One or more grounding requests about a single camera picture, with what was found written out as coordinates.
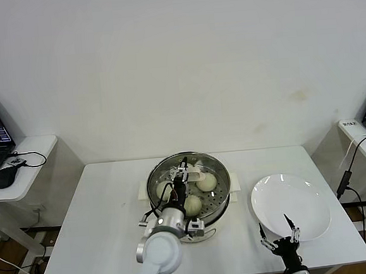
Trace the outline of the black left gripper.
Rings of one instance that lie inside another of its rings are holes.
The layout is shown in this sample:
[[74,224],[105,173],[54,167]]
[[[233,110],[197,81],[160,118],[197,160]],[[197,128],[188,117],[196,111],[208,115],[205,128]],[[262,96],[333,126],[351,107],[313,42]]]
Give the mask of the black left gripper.
[[173,183],[174,191],[177,194],[176,204],[183,208],[186,202],[186,191],[188,188],[186,183],[188,180],[188,161],[186,156],[181,160],[179,166],[170,169],[169,176]]

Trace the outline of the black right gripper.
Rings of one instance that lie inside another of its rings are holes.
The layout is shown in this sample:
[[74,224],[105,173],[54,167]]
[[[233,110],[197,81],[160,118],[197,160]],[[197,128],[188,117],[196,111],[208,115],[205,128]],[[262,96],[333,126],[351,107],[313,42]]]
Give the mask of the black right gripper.
[[296,273],[304,270],[301,259],[296,253],[299,247],[300,227],[296,227],[294,222],[286,214],[284,214],[284,217],[291,229],[291,236],[275,240],[273,243],[269,242],[262,224],[259,223],[260,243],[272,251],[273,254],[281,257],[285,265],[286,273]]

